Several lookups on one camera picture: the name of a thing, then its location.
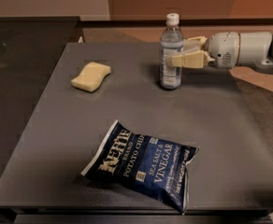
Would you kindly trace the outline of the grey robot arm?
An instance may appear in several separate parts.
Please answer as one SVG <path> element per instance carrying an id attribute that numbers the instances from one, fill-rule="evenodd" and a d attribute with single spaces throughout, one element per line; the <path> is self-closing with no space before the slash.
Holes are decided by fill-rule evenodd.
<path id="1" fill-rule="evenodd" d="M 192 37 L 183 42 L 182 51 L 166 55 L 165 62 L 177 68 L 253 66 L 261 70 L 273 69 L 273 33 L 223 32 L 209 38 Z"/>

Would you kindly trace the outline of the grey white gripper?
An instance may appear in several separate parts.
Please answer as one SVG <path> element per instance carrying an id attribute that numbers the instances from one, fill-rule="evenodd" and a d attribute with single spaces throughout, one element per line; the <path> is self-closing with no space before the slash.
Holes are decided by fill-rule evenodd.
<path id="1" fill-rule="evenodd" d="M 205 36 L 196 36 L 184 40 L 184 50 L 166 57 L 166 65 L 178 68 L 211 67 L 231 69 L 236 66 L 239 54 L 239 33 L 225 32 Z"/>

